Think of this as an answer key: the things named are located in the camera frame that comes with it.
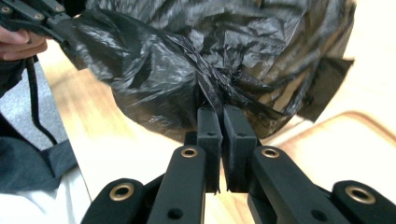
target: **wooden table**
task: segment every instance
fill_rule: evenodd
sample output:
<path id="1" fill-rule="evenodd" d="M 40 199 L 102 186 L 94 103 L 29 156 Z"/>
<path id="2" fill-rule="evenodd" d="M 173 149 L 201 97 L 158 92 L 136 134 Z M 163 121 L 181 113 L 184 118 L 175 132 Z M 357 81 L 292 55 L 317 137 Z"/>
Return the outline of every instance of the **wooden table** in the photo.
<path id="1" fill-rule="evenodd" d="M 300 128 L 291 129 L 271 140 L 271 144 L 285 148 L 308 176 L 325 188 L 330 188 L 333 181 L 344 177 L 361 180 L 362 177 L 367 177 L 367 170 L 374 171 L 370 175 L 375 178 L 363 179 L 370 184 L 373 184 L 370 180 L 374 180 L 375 188 L 394 202 L 395 11 L 396 2 L 392 0 L 358 1 L 354 30 L 345 54 L 356 62 L 341 89 L 313 129 L 297 134 L 301 132 L 301 127 L 305 129 L 312 126 L 304 123 Z M 172 152 L 180 146 L 179 143 L 150 133 L 125 118 L 116 107 L 110 88 L 97 81 L 89 70 L 77 71 L 56 43 L 50 41 L 49 50 L 40 54 L 39 58 L 92 199 L 107 183 L 115 179 L 127 177 L 145 184 L 166 170 Z M 355 122 L 354 125 L 350 122 L 353 123 L 356 119 L 343 116 L 320 124 L 346 111 L 353 111 L 348 115 L 359 112 L 368 119 L 357 125 Z M 329 153 L 332 152 L 332 147 L 324 147 L 321 141 L 315 140 L 319 137 L 313 136 L 334 138 L 338 147 L 345 147 L 336 153 Z M 384 141 L 385 144 L 381 146 L 386 148 L 376 147 L 376 143 Z M 354 165 L 370 169 L 357 169 L 343 175 L 343 169 Z M 246 206 L 246 195 L 224 192 L 223 175 L 221 177 L 223 192 L 217 196 L 206 196 L 205 223 L 252 223 Z"/>

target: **metal grommet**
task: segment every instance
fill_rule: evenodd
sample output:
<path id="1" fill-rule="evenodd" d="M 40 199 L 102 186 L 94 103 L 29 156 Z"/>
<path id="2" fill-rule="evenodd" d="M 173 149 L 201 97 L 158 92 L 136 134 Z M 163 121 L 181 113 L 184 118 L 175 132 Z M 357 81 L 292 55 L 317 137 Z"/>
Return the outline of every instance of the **metal grommet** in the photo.
<path id="1" fill-rule="evenodd" d="M 188 147 L 181 151 L 181 155 L 185 158 L 192 158 L 198 155 L 198 151 L 195 148 Z"/>
<path id="2" fill-rule="evenodd" d="M 375 196 L 372 193 L 355 186 L 346 187 L 346 195 L 358 203 L 372 204 L 376 202 Z"/>
<path id="3" fill-rule="evenodd" d="M 11 9 L 9 7 L 2 7 L 1 12 L 8 13 Z"/>
<path id="4" fill-rule="evenodd" d="M 40 20 L 43 20 L 43 14 L 40 14 L 40 13 L 37 13 L 37 14 L 35 14 L 35 19 L 36 20 L 38 20 L 38 21 L 40 21 Z"/>
<path id="5" fill-rule="evenodd" d="M 262 150 L 262 155 L 268 158 L 278 158 L 280 154 L 274 149 L 266 148 Z"/>
<path id="6" fill-rule="evenodd" d="M 64 11 L 64 7 L 63 7 L 63 6 L 57 6 L 57 7 L 55 8 L 55 11 L 57 11 L 57 12 L 62 12 L 62 11 Z"/>
<path id="7" fill-rule="evenodd" d="M 134 194 L 134 185 L 131 183 L 122 183 L 114 187 L 109 194 L 111 200 L 120 202 L 128 199 Z"/>

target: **black plastic bag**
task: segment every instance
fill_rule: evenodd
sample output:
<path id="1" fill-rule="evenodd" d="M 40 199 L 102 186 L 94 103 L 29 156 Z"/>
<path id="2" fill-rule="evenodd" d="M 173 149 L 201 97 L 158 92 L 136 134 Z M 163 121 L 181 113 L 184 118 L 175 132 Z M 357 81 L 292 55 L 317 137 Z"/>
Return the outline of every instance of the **black plastic bag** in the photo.
<path id="1" fill-rule="evenodd" d="M 196 129 L 205 102 L 219 116 L 224 104 L 239 106 L 261 138 L 297 113 L 315 120 L 351 65 L 342 60 L 351 1 L 89 0 L 87 7 L 59 26 L 68 48 L 110 85 L 125 116 L 177 140 Z M 323 83 L 332 87 L 318 90 Z"/>

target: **finger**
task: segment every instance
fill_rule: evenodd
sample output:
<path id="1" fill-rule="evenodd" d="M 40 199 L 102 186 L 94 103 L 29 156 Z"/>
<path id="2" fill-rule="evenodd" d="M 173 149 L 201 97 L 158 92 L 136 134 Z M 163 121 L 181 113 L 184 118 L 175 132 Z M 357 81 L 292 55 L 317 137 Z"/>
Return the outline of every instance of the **finger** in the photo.
<path id="1" fill-rule="evenodd" d="M 25 30 L 10 32 L 0 26 L 0 42 L 7 44 L 25 44 L 29 41 L 29 35 Z"/>
<path id="2" fill-rule="evenodd" d="M 27 44 L 0 44 L 0 52 L 18 52 L 27 49 L 33 49 L 37 46 L 42 45 L 46 41 L 46 38 L 44 36 L 35 35 L 33 33 L 29 34 L 30 40 Z"/>
<path id="3" fill-rule="evenodd" d="M 6 52 L 3 54 L 3 60 L 4 61 L 16 61 L 19 59 L 29 58 L 29 57 L 36 55 L 37 53 L 41 53 L 41 52 L 47 50 L 47 48 L 48 48 L 47 42 L 44 41 L 41 45 L 36 46 L 34 48 L 25 49 L 25 50 L 18 51 L 18 52 Z"/>

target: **hole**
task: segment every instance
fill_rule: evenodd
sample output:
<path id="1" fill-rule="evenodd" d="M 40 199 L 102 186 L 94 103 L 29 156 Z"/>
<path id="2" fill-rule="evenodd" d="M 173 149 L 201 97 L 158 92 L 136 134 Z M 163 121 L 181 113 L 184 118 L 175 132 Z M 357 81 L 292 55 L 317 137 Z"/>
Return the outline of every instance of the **hole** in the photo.
<path id="1" fill-rule="evenodd" d="M 110 193 L 109 197 L 111 200 L 120 202 L 128 199 L 134 194 L 134 185 L 131 183 L 118 184 L 114 187 Z"/>
<path id="2" fill-rule="evenodd" d="M 184 152 L 186 155 L 193 155 L 193 154 L 195 154 L 195 151 L 194 150 L 186 150 L 185 152 Z"/>
<path id="3" fill-rule="evenodd" d="M 122 195 L 124 195 L 124 194 L 127 194 L 128 193 L 128 189 L 127 188 L 120 188 L 120 189 L 117 189 L 116 190 L 116 195 L 117 196 L 122 196 Z"/>
<path id="4" fill-rule="evenodd" d="M 237 135 L 240 136 L 240 137 L 246 137 L 247 136 L 246 133 L 238 133 Z"/>
<path id="5" fill-rule="evenodd" d="M 311 214 L 312 214 L 312 217 L 314 217 L 318 221 L 321 221 L 321 222 L 327 221 L 326 215 L 319 210 L 312 210 Z"/>
<path id="6" fill-rule="evenodd" d="M 277 158 L 277 157 L 279 157 L 279 152 L 277 152 L 274 149 L 267 148 L 267 149 L 262 150 L 262 155 L 266 156 L 268 158 Z"/>
<path id="7" fill-rule="evenodd" d="M 195 148 L 186 148 L 181 151 L 181 155 L 185 158 L 192 158 L 198 155 L 198 151 Z"/>
<path id="8" fill-rule="evenodd" d="M 171 219 L 181 219 L 183 217 L 183 211 L 179 208 L 172 208 L 168 212 L 168 217 Z"/>
<path id="9" fill-rule="evenodd" d="M 352 190 L 353 195 L 355 195 L 358 198 L 361 198 L 363 200 L 367 200 L 369 198 L 369 196 L 367 194 L 365 194 L 364 192 L 360 191 L 360 190 L 356 190 L 353 189 Z"/>

